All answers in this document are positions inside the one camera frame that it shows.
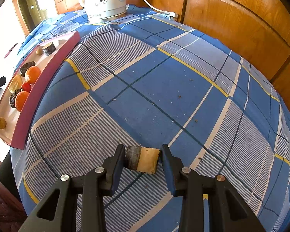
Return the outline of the small yellow round fruit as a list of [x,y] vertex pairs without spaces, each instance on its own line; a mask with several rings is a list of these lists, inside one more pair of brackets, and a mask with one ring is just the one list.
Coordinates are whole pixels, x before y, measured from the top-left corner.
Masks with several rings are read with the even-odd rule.
[[3,117],[0,117],[0,129],[1,130],[5,129],[6,125],[7,125],[6,120]]

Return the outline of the orange mandarin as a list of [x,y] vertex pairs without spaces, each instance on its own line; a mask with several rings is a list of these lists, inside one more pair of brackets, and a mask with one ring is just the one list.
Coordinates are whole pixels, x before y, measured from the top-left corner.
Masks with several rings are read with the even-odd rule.
[[31,66],[26,70],[25,81],[28,82],[29,84],[35,84],[40,74],[41,70],[39,67]]
[[21,91],[15,97],[15,108],[18,112],[22,111],[22,108],[26,102],[26,99],[29,96],[29,92]]

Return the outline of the small tan round fruit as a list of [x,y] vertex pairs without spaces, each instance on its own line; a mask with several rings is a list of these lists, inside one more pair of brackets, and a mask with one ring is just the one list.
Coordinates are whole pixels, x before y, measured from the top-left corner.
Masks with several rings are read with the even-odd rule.
[[36,49],[36,55],[42,55],[43,53],[43,48],[41,46],[39,46],[37,49]]

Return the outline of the pink-rimmed white tray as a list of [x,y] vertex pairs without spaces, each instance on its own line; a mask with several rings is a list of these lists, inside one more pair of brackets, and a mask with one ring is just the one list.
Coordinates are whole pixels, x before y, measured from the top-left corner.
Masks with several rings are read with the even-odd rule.
[[[60,64],[79,41],[80,35],[77,31],[54,37],[35,46],[26,58],[21,61],[21,65],[35,61],[35,65],[40,68],[41,74],[35,84],[31,85],[31,91],[21,112],[10,107],[9,97],[11,93],[8,89],[4,90],[0,99],[0,117],[3,117],[7,122],[5,129],[0,129],[0,139],[4,143],[16,149],[24,149],[33,115],[48,83]],[[55,52],[50,56],[46,56],[44,53],[36,55],[36,49],[39,46],[45,46],[49,42],[53,42],[55,45]]]

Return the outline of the dark brown round fruit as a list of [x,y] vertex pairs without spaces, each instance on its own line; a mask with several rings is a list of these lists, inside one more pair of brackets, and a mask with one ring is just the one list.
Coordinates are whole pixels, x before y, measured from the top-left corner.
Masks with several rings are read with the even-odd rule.
[[30,67],[32,67],[32,66],[35,66],[35,61],[30,61],[30,62],[24,63],[24,64],[19,68],[20,75],[21,75],[22,77],[25,77],[26,71],[27,71]]

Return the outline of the dark-skinned cut fruit chunk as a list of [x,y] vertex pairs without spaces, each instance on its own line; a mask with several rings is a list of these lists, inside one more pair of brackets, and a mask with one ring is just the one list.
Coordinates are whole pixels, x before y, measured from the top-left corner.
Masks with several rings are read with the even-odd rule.
[[129,146],[126,149],[124,167],[146,174],[157,172],[161,150],[157,148]]

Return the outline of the pale yellow fruit slice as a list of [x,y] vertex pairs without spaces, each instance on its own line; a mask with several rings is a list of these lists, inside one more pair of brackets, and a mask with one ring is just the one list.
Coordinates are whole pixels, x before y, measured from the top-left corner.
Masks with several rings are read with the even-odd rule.
[[23,84],[22,76],[17,74],[12,78],[8,86],[8,90],[10,91],[10,93],[13,93],[16,90],[21,89],[22,84]]

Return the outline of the blue plaid tablecloth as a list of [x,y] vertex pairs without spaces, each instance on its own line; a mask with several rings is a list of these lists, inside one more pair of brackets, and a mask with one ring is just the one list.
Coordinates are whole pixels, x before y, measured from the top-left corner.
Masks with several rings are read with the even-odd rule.
[[78,10],[40,23],[19,49],[78,31],[40,101],[23,151],[11,151],[31,213],[63,174],[84,175],[119,143],[170,147],[201,175],[222,174],[266,231],[290,223],[290,112],[252,64],[221,42],[130,5],[113,23]]

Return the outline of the wooden framed glass door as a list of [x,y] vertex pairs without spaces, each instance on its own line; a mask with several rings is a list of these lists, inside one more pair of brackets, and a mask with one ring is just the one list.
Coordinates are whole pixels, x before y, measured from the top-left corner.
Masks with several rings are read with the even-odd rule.
[[58,14],[55,0],[12,0],[12,3],[25,36],[39,23]]

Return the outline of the tan dark cut fruit piece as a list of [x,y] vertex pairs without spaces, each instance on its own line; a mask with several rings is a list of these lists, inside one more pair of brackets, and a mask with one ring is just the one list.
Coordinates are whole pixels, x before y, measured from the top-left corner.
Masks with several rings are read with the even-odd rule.
[[55,45],[53,42],[47,43],[45,46],[43,46],[42,51],[46,56],[50,56],[52,53],[54,53],[56,50]]

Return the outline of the small red fruit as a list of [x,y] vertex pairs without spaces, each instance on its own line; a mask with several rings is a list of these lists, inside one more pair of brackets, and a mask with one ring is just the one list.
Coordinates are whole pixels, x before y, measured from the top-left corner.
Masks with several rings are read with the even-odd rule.
[[26,92],[30,93],[31,84],[29,82],[24,82],[21,86],[21,91],[26,91]]

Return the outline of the white ceramic electric kettle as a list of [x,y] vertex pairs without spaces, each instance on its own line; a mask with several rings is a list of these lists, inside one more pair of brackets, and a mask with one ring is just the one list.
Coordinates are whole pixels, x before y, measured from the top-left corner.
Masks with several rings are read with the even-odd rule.
[[91,24],[99,24],[126,13],[126,0],[79,0]]

